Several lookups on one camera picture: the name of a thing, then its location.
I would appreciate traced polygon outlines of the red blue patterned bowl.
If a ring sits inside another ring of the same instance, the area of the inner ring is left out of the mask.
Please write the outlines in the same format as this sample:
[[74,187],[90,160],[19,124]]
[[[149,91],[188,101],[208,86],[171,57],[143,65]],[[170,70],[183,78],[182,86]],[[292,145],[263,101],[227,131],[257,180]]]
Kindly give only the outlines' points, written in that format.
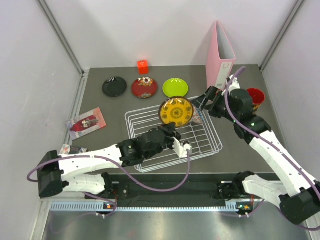
[[204,118],[203,118],[202,113],[200,111],[198,111],[197,109],[195,109],[193,111],[192,121],[195,124],[202,124],[204,122]]

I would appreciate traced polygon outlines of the yellow plate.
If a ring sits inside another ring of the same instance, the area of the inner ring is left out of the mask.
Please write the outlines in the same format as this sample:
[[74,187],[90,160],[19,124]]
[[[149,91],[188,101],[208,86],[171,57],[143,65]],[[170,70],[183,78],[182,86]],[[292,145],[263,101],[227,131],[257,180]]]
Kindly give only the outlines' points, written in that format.
[[194,107],[190,100],[182,96],[174,96],[163,102],[158,116],[163,124],[174,123],[176,128],[187,125],[193,118]]

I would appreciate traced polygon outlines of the green plate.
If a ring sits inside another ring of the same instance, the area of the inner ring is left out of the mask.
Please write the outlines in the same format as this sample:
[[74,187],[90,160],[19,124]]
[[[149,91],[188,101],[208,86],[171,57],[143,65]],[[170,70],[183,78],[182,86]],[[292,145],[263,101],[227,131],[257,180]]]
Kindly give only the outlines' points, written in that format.
[[169,98],[176,96],[184,97],[189,91],[189,86],[181,78],[170,78],[164,82],[162,91]]

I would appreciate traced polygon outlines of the white wire dish rack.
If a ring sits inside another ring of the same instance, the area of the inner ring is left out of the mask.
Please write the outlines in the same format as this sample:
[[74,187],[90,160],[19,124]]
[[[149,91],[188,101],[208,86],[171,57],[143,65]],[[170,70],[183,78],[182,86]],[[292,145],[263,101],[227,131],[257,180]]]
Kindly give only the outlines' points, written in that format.
[[[128,137],[137,138],[161,124],[159,118],[160,104],[131,110],[125,113],[125,122]],[[208,113],[202,112],[202,122],[189,122],[177,129],[181,140],[187,141],[192,146],[191,161],[197,161],[218,154],[223,149],[223,144],[218,136],[213,121]],[[134,168],[140,173],[151,173],[172,168],[188,162],[188,159],[179,158],[174,151],[165,149],[162,153],[146,159]]]

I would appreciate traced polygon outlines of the red floral plate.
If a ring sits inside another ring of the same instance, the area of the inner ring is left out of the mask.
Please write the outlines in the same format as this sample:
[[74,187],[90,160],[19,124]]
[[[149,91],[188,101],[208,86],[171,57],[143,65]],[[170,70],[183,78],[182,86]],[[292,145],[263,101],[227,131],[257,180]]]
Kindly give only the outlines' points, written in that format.
[[131,85],[131,91],[134,96],[140,99],[153,97],[158,90],[158,83],[150,77],[141,77],[136,79]]

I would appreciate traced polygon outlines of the red cup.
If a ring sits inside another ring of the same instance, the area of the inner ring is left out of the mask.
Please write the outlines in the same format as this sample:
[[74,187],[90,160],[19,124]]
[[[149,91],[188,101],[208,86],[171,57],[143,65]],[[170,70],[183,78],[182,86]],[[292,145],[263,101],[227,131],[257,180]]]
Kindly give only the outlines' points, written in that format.
[[258,88],[248,88],[249,95],[252,98],[253,111],[256,112],[259,107],[264,103],[266,96],[263,91]]

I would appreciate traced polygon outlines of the black glossy plate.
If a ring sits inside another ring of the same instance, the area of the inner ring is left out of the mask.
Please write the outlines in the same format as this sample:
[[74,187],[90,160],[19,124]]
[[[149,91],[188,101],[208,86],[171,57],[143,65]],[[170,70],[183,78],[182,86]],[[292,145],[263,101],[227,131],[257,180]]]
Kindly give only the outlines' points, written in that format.
[[119,76],[110,77],[102,85],[103,93],[112,98],[121,96],[125,93],[126,89],[126,80]]

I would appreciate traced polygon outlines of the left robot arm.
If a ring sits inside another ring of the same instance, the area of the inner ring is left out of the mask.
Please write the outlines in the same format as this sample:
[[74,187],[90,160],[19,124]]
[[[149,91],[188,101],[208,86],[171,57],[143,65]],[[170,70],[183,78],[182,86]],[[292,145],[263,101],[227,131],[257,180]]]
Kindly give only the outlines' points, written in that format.
[[49,198],[62,192],[87,192],[109,198],[114,191],[109,178],[104,174],[90,176],[90,173],[139,165],[166,149],[185,158],[190,145],[180,140],[175,124],[169,123],[101,150],[71,155],[49,151],[38,165],[38,195]]

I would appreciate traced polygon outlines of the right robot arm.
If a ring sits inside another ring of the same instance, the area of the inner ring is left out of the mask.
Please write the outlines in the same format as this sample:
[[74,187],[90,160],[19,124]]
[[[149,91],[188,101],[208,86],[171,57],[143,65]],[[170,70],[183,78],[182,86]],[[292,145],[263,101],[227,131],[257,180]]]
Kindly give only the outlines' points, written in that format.
[[255,150],[280,180],[274,184],[251,171],[238,173],[231,193],[218,187],[221,198],[254,195],[273,204],[292,224],[299,225],[320,212],[320,182],[307,173],[282,146],[270,125],[254,111],[253,99],[240,87],[221,91],[211,86],[193,99],[198,110],[233,123],[236,135]]

